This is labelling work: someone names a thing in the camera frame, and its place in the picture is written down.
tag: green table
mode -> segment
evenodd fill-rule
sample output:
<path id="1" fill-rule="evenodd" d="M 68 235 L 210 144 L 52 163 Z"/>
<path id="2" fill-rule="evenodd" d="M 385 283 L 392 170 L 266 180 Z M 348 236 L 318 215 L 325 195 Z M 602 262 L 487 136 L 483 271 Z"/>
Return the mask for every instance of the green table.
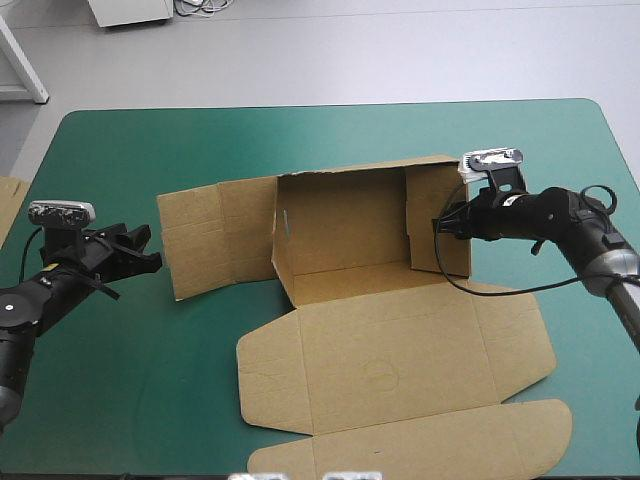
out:
<path id="1" fill-rule="evenodd" d="M 636 246 L 640 198 L 599 107 L 588 100 L 75 112 L 60 125 L 27 200 L 94 203 L 97 226 L 150 223 L 155 196 L 221 180 L 517 146 L 532 192 L 593 183 L 620 199 Z M 23 207 L 0 252 L 12 285 L 32 230 Z M 473 244 L 474 278 L 524 287 L 571 276 L 553 245 Z M 38 268 L 35 252 L 29 271 Z M 277 281 L 172 300 L 168 269 L 93 295 L 36 344 L 22 414 L 0 441 L 0 468 L 29 472 L 224 473 L 256 448 L 297 438 L 245 425 L 237 339 L 291 307 Z M 561 398 L 574 412 L 558 475 L 640 471 L 640 358 L 609 305 L 580 285 L 538 296 L 558 368 L 515 400 Z"/>

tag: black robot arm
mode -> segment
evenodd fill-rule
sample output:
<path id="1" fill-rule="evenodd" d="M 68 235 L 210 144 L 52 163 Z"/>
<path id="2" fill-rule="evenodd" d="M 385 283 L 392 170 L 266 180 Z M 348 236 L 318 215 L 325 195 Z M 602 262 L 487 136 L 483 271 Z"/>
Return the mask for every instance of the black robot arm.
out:
<path id="1" fill-rule="evenodd" d="M 95 216 L 91 205 L 79 202 L 33 202 L 29 217 L 44 229 L 44 268 L 0 289 L 0 431 L 20 411 L 36 338 L 96 290 L 117 299 L 105 284 L 162 266 L 159 253 L 143 253 L 148 225 L 83 229 Z"/>
<path id="2" fill-rule="evenodd" d="M 551 187 L 529 194 L 521 162 L 515 149 L 465 154 L 458 169 L 463 179 L 486 178 L 489 186 L 473 200 L 452 205 L 434 224 L 460 239 L 532 240 L 534 255 L 543 242 L 555 243 L 589 293 L 611 303 L 640 352 L 640 257 L 611 223 L 615 193 L 595 185 L 579 193 Z M 609 207 L 587 196 L 595 187 L 609 193 Z"/>

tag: white cable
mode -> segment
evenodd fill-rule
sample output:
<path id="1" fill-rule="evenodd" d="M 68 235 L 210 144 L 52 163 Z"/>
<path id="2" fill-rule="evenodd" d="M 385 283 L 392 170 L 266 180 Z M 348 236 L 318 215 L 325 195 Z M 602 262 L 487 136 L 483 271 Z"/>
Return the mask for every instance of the white cable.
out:
<path id="1" fill-rule="evenodd" d="M 21 0 L 7 0 L 4 3 L 0 3 L 0 8 L 2 7 L 7 7 L 9 5 L 11 5 L 12 3 L 16 3 L 16 2 L 20 2 Z"/>
<path id="2" fill-rule="evenodd" d="M 200 6 L 195 6 L 185 0 L 179 0 L 178 3 L 175 4 L 175 7 L 181 15 L 211 18 L 216 12 L 220 12 L 229 7 L 234 1 L 235 0 L 226 0 L 222 5 L 217 6 L 215 0 L 204 0 Z M 187 5 L 193 7 L 193 9 L 189 10 Z"/>

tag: brown cardboard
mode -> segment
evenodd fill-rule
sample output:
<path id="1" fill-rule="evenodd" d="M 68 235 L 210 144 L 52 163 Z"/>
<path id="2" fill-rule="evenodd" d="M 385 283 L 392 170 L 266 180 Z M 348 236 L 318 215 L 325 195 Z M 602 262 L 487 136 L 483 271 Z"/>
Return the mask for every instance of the brown cardboard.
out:
<path id="1" fill-rule="evenodd" d="M 29 183 L 18 178 L 0 177 L 0 247 L 29 191 Z"/>
<path id="2" fill-rule="evenodd" d="M 556 365 L 532 295 L 446 283 L 301 306 L 237 357 L 247 423 L 316 435 L 496 405 Z"/>
<path id="3" fill-rule="evenodd" d="M 291 302 L 442 282 L 411 266 L 438 271 L 431 219 L 456 176 L 449 157 L 435 156 L 279 177 L 273 264 Z M 449 271 L 468 275 L 467 242 L 443 245 Z"/>
<path id="4" fill-rule="evenodd" d="M 431 218 L 456 164 L 436 155 L 160 195 L 175 296 L 275 272 L 295 305 L 441 282 L 411 268 L 438 271 Z M 442 252 L 451 273 L 469 274 L 467 242 L 445 235 Z"/>
<path id="5" fill-rule="evenodd" d="M 556 365 L 532 295 L 439 283 L 303 305 L 242 337 L 237 357 L 245 421 L 315 435 L 257 450 L 249 472 L 524 480 L 571 436 L 559 400 L 500 404 Z"/>
<path id="6" fill-rule="evenodd" d="M 298 480 L 354 470 L 379 471 L 385 480 L 525 480 L 558 463 L 571 429 L 559 400 L 492 405 L 260 449 L 247 467 Z"/>
<path id="7" fill-rule="evenodd" d="M 162 240 L 177 300 L 275 277 L 271 264 L 275 177 L 158 196 Z"/>

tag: black cable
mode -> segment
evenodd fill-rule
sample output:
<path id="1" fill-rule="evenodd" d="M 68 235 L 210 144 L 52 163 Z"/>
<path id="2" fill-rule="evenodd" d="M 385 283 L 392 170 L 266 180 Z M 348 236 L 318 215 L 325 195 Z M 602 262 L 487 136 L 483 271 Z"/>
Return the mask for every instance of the black cable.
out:
<path id="1" fill-rule="evenodd" d="M 18 276 L 18 283 L 22 283 L 24 281 L 24 268 L 27 263 L 27 254 L 29 253 L 29 246 L 36 235 L 38 235 L 42 231 L 42 227 L 36 228 L 29 238 L 27 239 L 27 243 L 24 244 L 24 250 L 22 250 L 22 261 L 20 262 L 20 275 Z"/>
<path id="2" fill-rule="evenodd" d="M 600 205 L 597 205 L 589 200 L 589 197 L 587 197 L 587 192 L 592 188 L 601 188 L 602 190 L 607 192 L 611 197 L 611 205 L 602 208 Z M 611 233 L 612 225 L 611 220 L 609 219 L 609 215 L 613 215 L 613 213 L 616 211 L 616 208 L 618 207 L 618 197 L 616 196 L 616 193 L 613 191 L 613 189 L 611 187 L 607 187 L 606 185 L 589 185 L 588 187 L 585 187 L 580 191 L 580 200 L 582 200 L 585 205 L 587 205 L 596 213 L 596 215 L 600 217 L 600 220 L 602 220 L 602 223 L 604 224 L 604 233 Z"/>
<path id="3" fill-rule="evenodd" d="M 451 203 L 454 199 L 454 197 L 457 195 L 457 193 L 462 189 L 462 187 L 464 187 L 464 183 L 458 185 L 449 195 L 449 198 L 447 198 L 447 201 L 444 204 L 444 207 L 442 208 L 442 211 L 440 212 L 440 215 L 438 216 L 438 220 L 436 221 L 436 228 L 433 232 L 433 244 L 434 244 L 434 248 L 435 248 L 435 254 L 436 254 L 436 261 L 438 262 L 438 268 L 440 269 L 440 272 L 442 272 L 442 275 L 444 275 L 444 278 L 447 279 L 447 281 L 453 285 L 454 287 L 456 287 L 458 290 L 462 290 L 463 292 L 466 293 L 470 293 L 471 295 L 477 295 L 479 297 L 508 297 L 508 296 L 513 296 L 513 295 L 522 295 L 525 293 L 535 293 L 535 292 L 541 292 L 543 290 L 550 290 L 552 288 L 559 288 L 559 287 L 564 287 L 566 285 L 571 285 L 572 283 L 578 283 L 578 282 L 582 282 L 584 280 L 589 280 L 592 278 L 612 278 L 615 280 L 618 280 L 620 282 L 624 282 L 624 283 L 631 283 L 633 285 L 636 286 L 640 286 L 640 277 L 638 277 L 637 275 L 616 275 L 616 274 L 608 274 L 608 273 L 596 273 L 596 274 L 592 274 L 592 275 L 578 275 L 576 277 L 573 278 L 569 278 L 567 280 L 563 280 L 561 282 L 556 282 L 556 283 L 548 283 L 546 285 L 540 285 L 537 287 L 531 287 L 531 288 L 525 288 L 525 289 L 521 289 L 521 290 L 509 290 L 509 291 L 502 291 L 502 292 L 479 292 L 477 290 L 473 290 L 471 288 L 465 287 L 463 285 L 460 285 L 459 283 L 455 282 L 453 280 L 453 278 L 451 278 L 451 275 L 446 271 L 445 267 L 442 264 L 442 257 L 440 255 L 440 237 L 439 237 L 439 233 L 440 233 L 440 223 L 442 218 L 445 217 L 445 212 L 449 209 L 449 207 L 451 206 Z M 589 188 L 592 187 L 587 187 L 586 189 L 583 190 L 583 192 L 586 192 Z M 609 187 L 605 187 L 605 190 L 609 191 L 611 190 Z M 615 199 L 615 193 L 613 193 L 612 195 L 612 205 L 609 208 L 614 208 L 615 210 L 615 205 L 616 202 L 614 201 Z M 463 207 L 469 206 L 469 202 L 467 202 L 465 205 L 457 208 L 455 210 L 455 212 L 459 212 L 460 210 L 463 209 Z"/>

